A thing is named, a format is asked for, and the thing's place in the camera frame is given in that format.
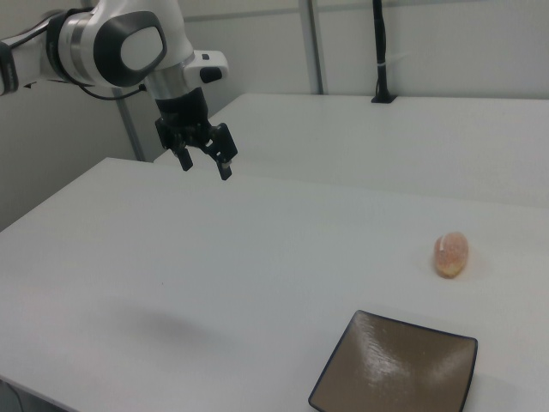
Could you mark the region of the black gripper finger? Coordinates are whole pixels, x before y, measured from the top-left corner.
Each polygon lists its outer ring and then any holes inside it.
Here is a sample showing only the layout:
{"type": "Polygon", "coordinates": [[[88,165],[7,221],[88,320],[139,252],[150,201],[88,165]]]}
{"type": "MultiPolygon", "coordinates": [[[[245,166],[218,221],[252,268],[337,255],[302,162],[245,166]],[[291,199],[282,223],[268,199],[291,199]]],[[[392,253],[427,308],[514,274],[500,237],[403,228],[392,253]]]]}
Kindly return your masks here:
{"type": "Polygon", "coordinates": [[[190,153],[187,149],[185,132],[177,127],[169,125],[163,118],[155,121],[155,127],[160,138],[160,143],[165,150],[170,150],[178,158],[184,171],[193,167],[190,153]]]}
{"type": "Polygon", "coordinates": [[[201,139],[202,152],[215,161],[220,178],[223,181],[228,180],[232,176],[232,159],[238,154],[228,126],[224,123],[205,126],[201,139]]]}

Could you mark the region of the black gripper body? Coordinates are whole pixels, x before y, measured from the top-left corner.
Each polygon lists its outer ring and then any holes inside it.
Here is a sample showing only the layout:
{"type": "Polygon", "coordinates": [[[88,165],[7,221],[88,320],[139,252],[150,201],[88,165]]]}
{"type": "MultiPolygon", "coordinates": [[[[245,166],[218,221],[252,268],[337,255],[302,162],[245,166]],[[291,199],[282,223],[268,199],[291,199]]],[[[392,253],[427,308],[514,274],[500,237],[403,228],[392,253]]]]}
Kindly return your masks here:
{"type": "Polygon", "coordinates": [[[208,104],[202,88],[173,99],[156,100],[160,117],[155,121],[162,145],[204,145],[207,141],[208,104]]]}

